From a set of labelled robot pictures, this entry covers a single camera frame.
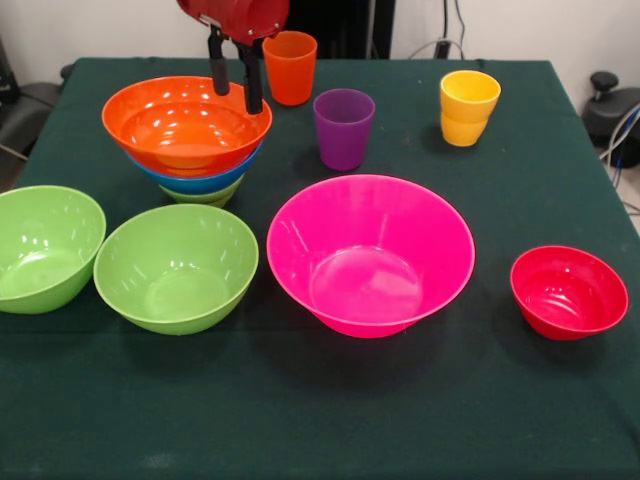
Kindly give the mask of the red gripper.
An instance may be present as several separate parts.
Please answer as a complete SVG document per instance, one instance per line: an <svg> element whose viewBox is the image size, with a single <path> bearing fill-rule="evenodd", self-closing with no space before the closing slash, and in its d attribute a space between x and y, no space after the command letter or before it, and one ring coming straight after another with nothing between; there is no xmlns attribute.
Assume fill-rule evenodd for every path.
<svg viewBox="0 0 640 480"><path fill-rule="evenodd" d="M256 39L276 35L289 14L289 0L178 0L188 16L210 27L207 40L209 66L215 93L230 92L226 59L222 45L234 40L239 59L245 67L244 94L246 111L251 115L263 111L263 88L259 58L252 44Z"/></svg>

